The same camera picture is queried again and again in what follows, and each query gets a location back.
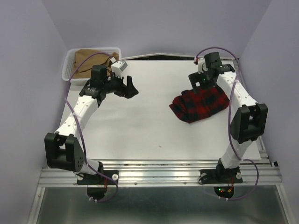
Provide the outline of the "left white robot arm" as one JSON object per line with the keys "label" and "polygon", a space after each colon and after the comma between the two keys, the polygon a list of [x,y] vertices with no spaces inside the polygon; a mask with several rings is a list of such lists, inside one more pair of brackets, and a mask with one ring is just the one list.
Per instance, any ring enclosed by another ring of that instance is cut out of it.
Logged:
{"label": "left white robot arm", "polygon": [[121,60],[111,65],[111,72],[105,65],[92,67],[91,78],[80,91],[76,105],[70,107],[70,115],[54,133],[45,136],[46,160],[50,168],[88,174],[88,179],[94,184],[103,181],[103,165],[87,158],[82,131],[107,94],[129,99],[139,93],[131,76],[123,81],[122,72],[127,66]]}

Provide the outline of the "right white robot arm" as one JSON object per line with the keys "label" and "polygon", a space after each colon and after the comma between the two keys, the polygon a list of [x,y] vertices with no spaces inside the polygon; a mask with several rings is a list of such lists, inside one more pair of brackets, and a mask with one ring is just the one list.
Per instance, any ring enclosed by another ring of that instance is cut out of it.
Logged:
{"label": "right white robot arm", "polygon": [[216,179],[226,182],[232,176],[230,169],[239,166],[247,149],[263,135],[268,107],[250,96],[239,81],[238,71],[231,64],[223,64],[218,52],[208,53],[202,59],[196,57],[194,63],[198,71],[189,75],[192,88],[220,87],[229,98],[229,146],[220,158],[222,167],[215,170]]}

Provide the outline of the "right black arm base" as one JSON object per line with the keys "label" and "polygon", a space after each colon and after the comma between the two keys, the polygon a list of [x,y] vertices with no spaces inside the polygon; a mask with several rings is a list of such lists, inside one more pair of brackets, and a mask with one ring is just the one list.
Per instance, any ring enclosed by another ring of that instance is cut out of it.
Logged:
{"label": "right black arm base", "polygon": [[231,181],[233,183],[243,183],[240,168],[224,168],[222,164],[218,164],[214,169],[201,169],[199,184],[226,184]]}

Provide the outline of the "red plaid pleated skirt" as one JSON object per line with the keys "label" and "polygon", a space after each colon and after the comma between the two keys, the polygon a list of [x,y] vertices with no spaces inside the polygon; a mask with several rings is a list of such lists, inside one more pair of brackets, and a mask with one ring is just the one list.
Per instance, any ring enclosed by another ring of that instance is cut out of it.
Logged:
{"label": "red plaid pleated skirt", "polygon": [[211,89],[185,90],[169,105],[176,117],[188,124],[207,119],[229,106],[229,99],[218,86]]}

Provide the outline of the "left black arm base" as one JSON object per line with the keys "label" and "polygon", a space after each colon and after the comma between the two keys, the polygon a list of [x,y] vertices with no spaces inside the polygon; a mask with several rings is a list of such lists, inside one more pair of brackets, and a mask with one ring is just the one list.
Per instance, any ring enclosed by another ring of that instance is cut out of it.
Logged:
{"label": "left black arm base", "polygon": [[84,166],[84,168],[87,168],[87,170],[84,172],[76,173],[77,185],[114,185],[114,183],[118,184],[119,170],[117,169],[106,170],[103,163],[100,162],[97,172],[101,173],[102,175],[99,175],[91,170],[88,166]]}

